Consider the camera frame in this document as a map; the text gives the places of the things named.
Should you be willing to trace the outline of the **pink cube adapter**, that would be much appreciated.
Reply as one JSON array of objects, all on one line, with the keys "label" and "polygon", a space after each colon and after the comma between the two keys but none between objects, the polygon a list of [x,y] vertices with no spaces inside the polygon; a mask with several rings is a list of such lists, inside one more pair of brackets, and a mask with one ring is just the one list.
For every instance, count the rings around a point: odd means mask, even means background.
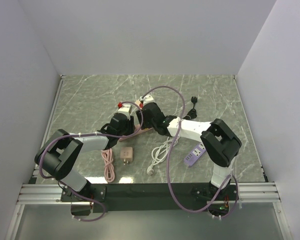
[{"label": "pink cube adapter", "polygon": [[122,147],[120,150],[120,159],[123,161],[124,165],[128,165],[133,161],[133,148],[132,147]]}]

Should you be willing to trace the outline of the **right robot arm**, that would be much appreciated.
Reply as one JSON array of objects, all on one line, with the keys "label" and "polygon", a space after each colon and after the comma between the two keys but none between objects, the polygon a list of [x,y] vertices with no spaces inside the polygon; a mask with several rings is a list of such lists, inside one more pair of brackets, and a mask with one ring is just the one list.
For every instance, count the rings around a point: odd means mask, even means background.
[{"label": "right robot arm", "polygon": [[165,116],[155,102],[147,103],[135,113],[142,129],[153,128],[162,136],[201,142],[214,163],[209,193],[216,200],[227,194],[229,182],[223,181],[231,174],[232,161],[238,155],[242,142],[222,119],[199,122],[174,115]]}]

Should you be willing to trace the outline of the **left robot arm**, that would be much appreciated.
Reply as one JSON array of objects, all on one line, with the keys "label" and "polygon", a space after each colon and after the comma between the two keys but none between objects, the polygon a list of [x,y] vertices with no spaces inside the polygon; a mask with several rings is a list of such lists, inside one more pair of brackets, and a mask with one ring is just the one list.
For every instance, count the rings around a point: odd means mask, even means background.
[{"label": "left robot arm", "polygon": [[119,136],[128,136],[135,131],[134,117],[115,113],[110,123],[95,134],[78,137],[58,129],[38,151],[34,162],[48,172],[52,178],[72,188],[72,195],[84,201],[91,195],[91,183],[73,169],[78,155],[94,150],[106,151],[114,147]]}]

